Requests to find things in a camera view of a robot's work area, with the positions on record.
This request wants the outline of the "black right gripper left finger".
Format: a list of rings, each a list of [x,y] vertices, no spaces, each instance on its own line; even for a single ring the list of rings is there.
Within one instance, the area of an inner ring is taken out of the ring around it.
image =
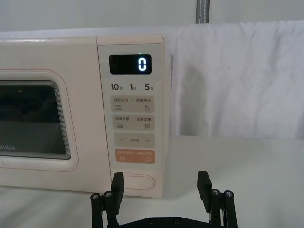
[[[102,213],[105,211],[107,216],[107,227],[117,228],[116,216],[119,214],[120,205],[124,193],[124,177],[122,172],[115,173],[111,183],[111,190],[103,195],[94,193],[90,196],[91,200],[91,221],[93,228],[102,228]]]

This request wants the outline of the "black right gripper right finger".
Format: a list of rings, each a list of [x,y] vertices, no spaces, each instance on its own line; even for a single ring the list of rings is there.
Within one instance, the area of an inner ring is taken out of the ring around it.
[[[234,228],[234,193],[229,190],[220,192],[214,189],[206,171],[198,171],[197,188],[205,211],[209,214],[209,224],[215,228]]]

